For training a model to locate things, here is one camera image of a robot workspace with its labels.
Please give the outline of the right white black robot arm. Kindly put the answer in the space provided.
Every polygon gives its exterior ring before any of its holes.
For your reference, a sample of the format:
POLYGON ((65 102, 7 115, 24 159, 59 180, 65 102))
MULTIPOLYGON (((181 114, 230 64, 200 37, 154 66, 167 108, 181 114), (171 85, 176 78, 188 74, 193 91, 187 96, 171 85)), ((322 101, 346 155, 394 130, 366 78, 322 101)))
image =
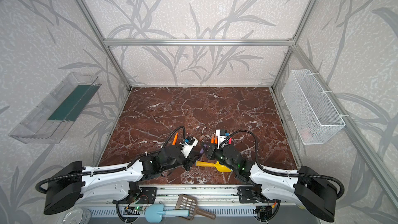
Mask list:
POLYGON ((299 170, 281 170, 263 166, 258 155, 253 160, 242 156, 231 142, 233 132, 218 143, 203 143, 208 160, 216 160, 235 174, 235 178, 252 184, 253 195, 262 200, 291 202, 307 209, 326 222, 335 221, 336 202, 345 192, 343 183, 331 176, 321 175, 307 166, 299 170))

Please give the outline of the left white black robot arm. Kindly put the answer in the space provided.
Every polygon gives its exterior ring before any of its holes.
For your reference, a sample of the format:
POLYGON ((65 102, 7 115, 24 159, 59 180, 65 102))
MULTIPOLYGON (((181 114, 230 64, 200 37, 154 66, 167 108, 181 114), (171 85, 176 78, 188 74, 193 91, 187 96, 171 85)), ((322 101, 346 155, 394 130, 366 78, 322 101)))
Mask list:
POLYGON ((140 181, 158 178, 177 168, 189 171, 202 156, 198 143, 198 139, 184 134, 182 142, 175 145, 165 142, 160 150, 142 154, 129 163, 84 167, 82 161, 72 162, 36 184, 35 189, 46 196, 44 214, 64 212, 76 203, 133 202, 141 195, 140 181))

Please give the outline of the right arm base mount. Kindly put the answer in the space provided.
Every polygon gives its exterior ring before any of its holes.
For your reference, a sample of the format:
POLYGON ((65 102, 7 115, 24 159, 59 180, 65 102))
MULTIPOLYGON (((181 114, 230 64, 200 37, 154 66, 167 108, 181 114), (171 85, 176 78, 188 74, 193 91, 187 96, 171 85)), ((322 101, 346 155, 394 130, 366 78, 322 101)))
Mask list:
POLYGON ((257 186, 241 186, 237 188, 240 203, 266 203, 269 201, 257 186))

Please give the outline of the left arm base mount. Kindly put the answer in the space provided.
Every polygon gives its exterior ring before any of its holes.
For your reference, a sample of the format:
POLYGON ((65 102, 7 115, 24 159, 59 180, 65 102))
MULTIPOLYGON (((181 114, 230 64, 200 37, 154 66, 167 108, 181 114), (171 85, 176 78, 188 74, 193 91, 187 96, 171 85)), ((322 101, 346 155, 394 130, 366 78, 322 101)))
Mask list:
POLYGON ((141 187, 140 190, 130 190, 127 197, 120 201, 113 200, 113 204, 154 204, 157 187, 141 187))

